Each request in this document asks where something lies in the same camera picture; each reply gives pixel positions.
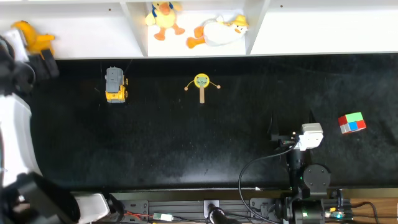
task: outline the puzzle cube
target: puzzle cube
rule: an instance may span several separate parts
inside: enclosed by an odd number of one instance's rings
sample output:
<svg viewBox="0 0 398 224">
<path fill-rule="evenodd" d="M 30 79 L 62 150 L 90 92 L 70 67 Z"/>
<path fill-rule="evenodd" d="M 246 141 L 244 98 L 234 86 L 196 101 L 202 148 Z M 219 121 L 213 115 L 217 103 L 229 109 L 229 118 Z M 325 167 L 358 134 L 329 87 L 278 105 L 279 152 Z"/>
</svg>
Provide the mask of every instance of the puzzle cube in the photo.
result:
<svg viewBox="0 0 398 224">
<path fill-rule="evenodd" d="M 338 119 L 340 124 L 341 133 L 352 133 L 366 128 L 365 121 L 363 120 L 362 113 L 347 114 Z"/>
</svg>

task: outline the yellow toy truck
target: yellow toy truck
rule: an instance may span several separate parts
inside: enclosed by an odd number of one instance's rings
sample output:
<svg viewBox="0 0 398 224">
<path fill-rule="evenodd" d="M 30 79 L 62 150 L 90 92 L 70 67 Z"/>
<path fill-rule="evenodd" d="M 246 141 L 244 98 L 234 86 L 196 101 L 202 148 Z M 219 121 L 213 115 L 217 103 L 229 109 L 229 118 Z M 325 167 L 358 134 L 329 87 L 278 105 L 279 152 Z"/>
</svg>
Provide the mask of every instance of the yellow toy truck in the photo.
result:
<svg viewBox="0 0 398 224">
<path fill-rule="evenodd" d="M 106 69 L 105 95 L 108 103 L 124 103 L 128 93 L 126 87 L 129 80 L 123 75 L 123 70 L 116 67 Z"/>
</svg>

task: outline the stuffed animal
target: stuffed animal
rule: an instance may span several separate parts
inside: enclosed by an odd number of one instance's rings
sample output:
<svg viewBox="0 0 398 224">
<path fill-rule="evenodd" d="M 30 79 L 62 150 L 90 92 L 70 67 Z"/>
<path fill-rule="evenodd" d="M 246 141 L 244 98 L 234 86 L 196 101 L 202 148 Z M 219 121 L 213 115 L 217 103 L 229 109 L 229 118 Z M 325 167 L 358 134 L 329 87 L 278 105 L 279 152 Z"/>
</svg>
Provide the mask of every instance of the stuffed animal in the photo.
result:
<svg viewBox="0 0 398 224">
<path fill-rule="evenodd" d="M 177 16 L 174 10 L 181 11 L 181 4 L 178 2 L 152 2 L 152 11 L 146 17 L 145 22 L 148 26 L 156 24 L 160 27 L 160 32 L 154 36 L 157 40 L 165 40 L 168 28 L 173 28 L 175 35 L 185 32 L 185 29 L 179 28 L 175 23 Z"/>
<path fill-rule="evenodd" d="M 210 19 L 203 26 L 197 27 L 195 29 L 196 38 L 189 37 L 187 45 L 192 49 L 198 44 L 204 43 L 209 46 L 229 44 L 242 38 L 248 31 L 248 27 L 249 24 L 242 15 L 238 15 L 231 23 L 224 22 L 224 18 L 219 16 L 217 19 Z"/>
</svg>

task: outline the black table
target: black table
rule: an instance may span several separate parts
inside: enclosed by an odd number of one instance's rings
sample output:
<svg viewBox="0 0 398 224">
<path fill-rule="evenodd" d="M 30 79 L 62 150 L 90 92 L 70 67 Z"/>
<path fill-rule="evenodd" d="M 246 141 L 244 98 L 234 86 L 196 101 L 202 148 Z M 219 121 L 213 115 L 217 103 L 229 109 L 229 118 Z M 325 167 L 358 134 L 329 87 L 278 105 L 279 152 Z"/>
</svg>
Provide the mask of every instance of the black table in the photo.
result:
<svg viewBox="0 0 398 224">
<path fill-rule="evenodd" d="M 396 54 L 58 61 L 61 76 L 31 98 L 32 140 L 45 177 L 71 189 L 237 187 L 249 161 L 274 151 L 275 111 L 282 134 L 308 113 L 324 140 L 312 161 L 328 166 L 332 187 L 398 185 Z M 109 105 L 104 74 L 127 69 L 130 100 Z M 184 86 L 197 73 L 220 84 Z M 362 112 L 367 128 L 342 135 L 338 118 Z M 286 188 L 283 160 L 258 162 L 246 187 Z"/>
</svg>

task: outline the duck beak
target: duck beak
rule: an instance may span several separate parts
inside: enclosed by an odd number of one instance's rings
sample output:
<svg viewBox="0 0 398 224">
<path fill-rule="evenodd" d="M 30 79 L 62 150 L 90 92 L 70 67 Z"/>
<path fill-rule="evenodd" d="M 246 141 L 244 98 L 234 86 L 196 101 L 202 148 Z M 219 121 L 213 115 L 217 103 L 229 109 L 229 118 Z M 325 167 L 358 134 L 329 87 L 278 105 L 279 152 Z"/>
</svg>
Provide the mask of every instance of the duck beak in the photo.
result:
<svg viewBox="0 0 398 224">
<path fill-rule="evenodd" d="M 166 16 L 170 14 L 170 6 L 166 2 L 160 5 L 159 10 Z"/>
</svg>

